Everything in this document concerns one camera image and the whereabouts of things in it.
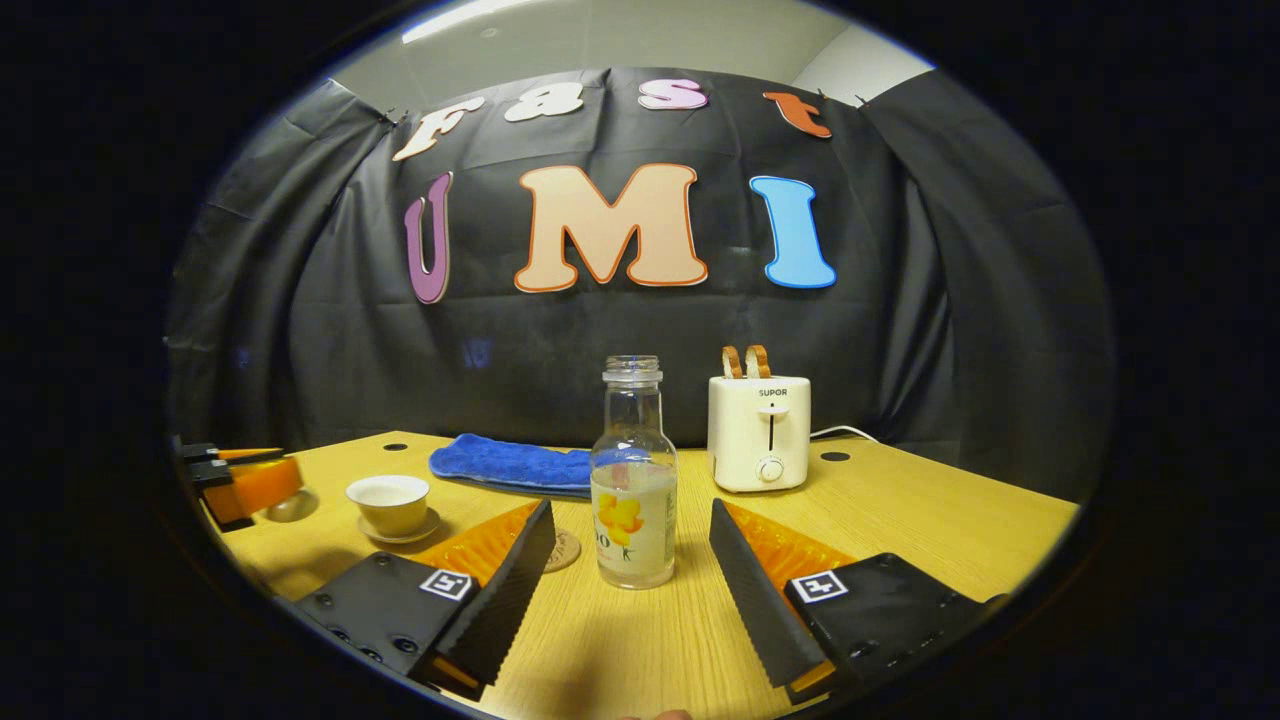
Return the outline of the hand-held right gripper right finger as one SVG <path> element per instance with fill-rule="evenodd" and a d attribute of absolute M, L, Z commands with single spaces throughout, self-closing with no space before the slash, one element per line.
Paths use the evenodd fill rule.
<path fill-rule="evenodd" d="M 1002 601 L 972 600 L 896 553 L 855 559 L 721 498 L 710 547 L 771 684 L 796 705 L 897 680 Z"/>

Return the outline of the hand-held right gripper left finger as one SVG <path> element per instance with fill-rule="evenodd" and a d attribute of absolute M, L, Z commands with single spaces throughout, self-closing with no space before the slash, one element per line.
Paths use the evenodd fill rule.
<path fill-rule="evenodd" d="M 480 700 L 554 547 L 550 502 L 530 502 L 412 559 L 372 553 L 294 606 L 372 661 Z"/>

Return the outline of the cream teacup lid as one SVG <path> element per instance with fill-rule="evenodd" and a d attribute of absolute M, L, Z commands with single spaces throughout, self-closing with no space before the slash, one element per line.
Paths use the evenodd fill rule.
<path fill-rule="evenodd" d="M 262 515 L 269 521 L 293 523 L 308 518 L 317 507 L 317 496 L 308 487 L 302 487 L 289 498 L 268 507 Z"/>

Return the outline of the cream ceramic teacup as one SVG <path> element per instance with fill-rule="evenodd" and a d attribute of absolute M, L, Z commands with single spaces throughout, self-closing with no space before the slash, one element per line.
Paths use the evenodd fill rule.
<path fill-rule="evenodd" d="M 367 529 L 388 538 L 412 536 L 425 524 L 429 493 L 425 479 L 410 475 L 365 477 L 346 488 Z"/>

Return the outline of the clear glass water bottle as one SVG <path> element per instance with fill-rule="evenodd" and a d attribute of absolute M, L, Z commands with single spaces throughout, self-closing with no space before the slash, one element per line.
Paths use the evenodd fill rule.
<path fill-rule="evenodd" d="M 603 579 L 649 589 L 675 574 L 677 451 L 663 428 L 659 359 L 605 360 L 604 428 L 590 451 L 591 516 Z"/>

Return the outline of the cream ceramic saucer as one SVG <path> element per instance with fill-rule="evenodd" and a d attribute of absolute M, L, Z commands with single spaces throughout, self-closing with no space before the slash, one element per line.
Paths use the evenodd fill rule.
<path fill-rule="evenodd" d="M 429 509 L 422 523 L 406 536 L 384 536 L 375 530 L 374 525 L 360 516 L 356 521 L 357 529 L 369 539 L 387 544 L 411 544 L 424 541 L 442 524 L 442 518 L 435 509 Z"/>

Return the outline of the blue folded towel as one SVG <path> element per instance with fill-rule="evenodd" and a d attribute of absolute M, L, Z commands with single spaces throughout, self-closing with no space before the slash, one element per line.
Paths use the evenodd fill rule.
<path fill-rule="evenodd" d="M 585 450 L 556 451 L 463 433 L 433 451 L 428 468 L 436 477 L 490 489 L 575 498 L 591 493 Z"/>

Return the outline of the cream white toaster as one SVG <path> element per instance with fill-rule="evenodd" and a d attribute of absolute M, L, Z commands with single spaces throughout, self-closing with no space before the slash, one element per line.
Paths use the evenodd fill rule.
<path fill-rule="evenodd" d="M 791 489 L 808 478 L 812 383 L 712 377 L 707 451 L 714 482 L 735 493 Z"/>

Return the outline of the black backdrop cloth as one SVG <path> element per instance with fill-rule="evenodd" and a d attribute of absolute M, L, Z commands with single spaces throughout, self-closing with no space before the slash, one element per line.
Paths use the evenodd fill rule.
<path fill-rule="evenodd" d="M 393 122 L 328 81 L 200 204 L 173 273 L 166 419 L 289 450 L 387 430 L 589 446 L 611 355 L 707 442 L 726 345 L 812 382 L 818 425 L 1057 498 L 1105 455 L 1101 263 L 1042 160 L 931 70 L 858 108 L 612 67 Z"/>

